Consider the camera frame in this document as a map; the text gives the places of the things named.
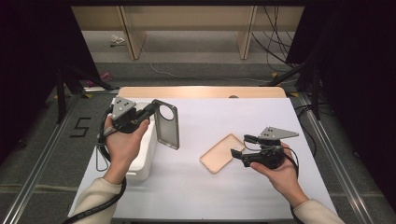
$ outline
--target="white tabletop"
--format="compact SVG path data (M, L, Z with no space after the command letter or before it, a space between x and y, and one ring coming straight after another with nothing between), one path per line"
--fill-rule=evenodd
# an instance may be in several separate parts
M282 140L297 153L299 182L308 197L319 200L335 212L289 99L160 100L177 107L180 148L173 150L157 144L148 179L128 181L114 218L165 221L292 219L288 202L268 179L245 168L241 161L233 159L215 175L200 162L201 156L229 133L243 140L244 134L257 136L267 126L300 134ZM103 174L96 171L93 153L76 199Z

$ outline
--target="tan phone case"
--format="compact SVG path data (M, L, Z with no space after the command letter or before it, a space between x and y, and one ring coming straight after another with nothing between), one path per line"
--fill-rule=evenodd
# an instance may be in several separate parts
M245 147L237 137L230 133L201 157L201 163L214 175L233 159L231 148L242 151Z

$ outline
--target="gray carpet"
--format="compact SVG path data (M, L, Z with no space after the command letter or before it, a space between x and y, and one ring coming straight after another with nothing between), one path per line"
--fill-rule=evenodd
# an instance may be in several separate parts
M189 76L199 78L181 78L158 74L149 67L148 63L98 63L97 67L101 73L110 72L113 75L114 78L108 82L113 86L258 86L262 82L241 80L240 78L271 80L272 73L271 68L263 64L154 64L154 67L159 71L166 71L177 76L189 74ZM278 69L287 69L287 67L280 65ZM227 77L235 80L208 77ZM283 86L286 90L293 89L292 82ZM49 108L43 108L35 125L26 136L27 147L14 150L6 162L0 166L0 218L2 219L54 129L58 112L56 99L53 96L54 93L47 101ZM114 96L115 94L94 94L92 98L78 100L19 223L60 223L66 218L92 154L99 122ZM291 97L290 99L295 107L300 105L298 98ZM327 105L321 106L320 111L322 124L352 176L354 184L368 205L375 223L396 223L393 210L368 175L364 165L352 155L353 147L337 117L332 114L332 110ZM89 129L85 136L73 137L73 135L84 134L84 130L75 129L79 119L80 126ZM315 137L306 115L302 116L301 121L308 132ZM309 138L307 141L313 150L313 141ZM339 216L346 223L358 223L317 137L315 137L315 142L318 145L315 160L332 201L338 209Z

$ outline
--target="sleeve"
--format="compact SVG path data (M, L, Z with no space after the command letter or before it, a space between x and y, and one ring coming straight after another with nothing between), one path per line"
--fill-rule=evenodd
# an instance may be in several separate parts
M300 204L294 208L294 214L304 224L311 223L326 223L326 224L339 224L344 223L339 216L332 210L324 206L322 203L310 199L305 203Z
M113 198L116 194L120 193L121 185L114 185L103 178L97 178L92 181L92 184L81 192L76 203L76 209L73 215L80 212L84 212L93 208L97 205L107 202ZM82 220L76 222L79 224L101 224L110 223L111 218L113 218L114 212L116 211L117 204L113 204L106 210L91 215L89 217L84 217Z

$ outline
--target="floor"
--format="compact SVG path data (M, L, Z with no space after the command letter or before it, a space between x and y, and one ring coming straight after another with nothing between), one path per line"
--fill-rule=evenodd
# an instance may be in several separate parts
M267 53L254 39L248 58L241 60L233 32L149 32L143 52L135 61L130 59L122 43L110 47L114 44L110 41L111 36L123 37L122 32L83 34L99 72L109 72L113 79L108 83L114 86L257 86L271 81L272 75L281 75L288 70L279 60L267 57ZM291 42L289 35L292 37L293 33L281 34L281 39L287 45ZM263 33L255 33L255 36L265 47L268 46L268 38ZM279 45L273 43L270 50L283 57ZM307 101L309 103L309 97L306 97L309 92L293 95L296 78L281 84L285 92L290 93L289 98L294 107L305 105ZM16 148L0 166L1 220L9 214L8 210L15 208L21 211L15 216L18 223L53 223L66 218L92 154L95 131L99 128L96 121L101 118L107 103L115 94L93 92L82 98L67 94L68 121L63 125L56 124L56 93L49 96L48 107L43 108L25 136L27 146ZM325 96L325 92L322 92L322 102L326 102ZM315 160L338 215L345 223L396 223L394 211L364 164L353 154L353 146L332 109L322 105L320 115L321 121L317 123L310 112L304 113L301 123L307 129L305 135L309 145L313 151L316 149ZM77 123L80 127L89 127L89 130L81 132L76 129ZM324 129L316 128L318 124ZM320 138L320 131L324 131L329 138ZM337 155L335 162L330 158L332 153ZM339 172L334 171L337 170L334 166L340 167L340 164L346 180L340 179ZM30 193L25 195L24 200L19 198L20 192ZM363 211L359 210L361 206L351 203L356 200L351 197L361 199ZM114 223L125 222L114 220Z

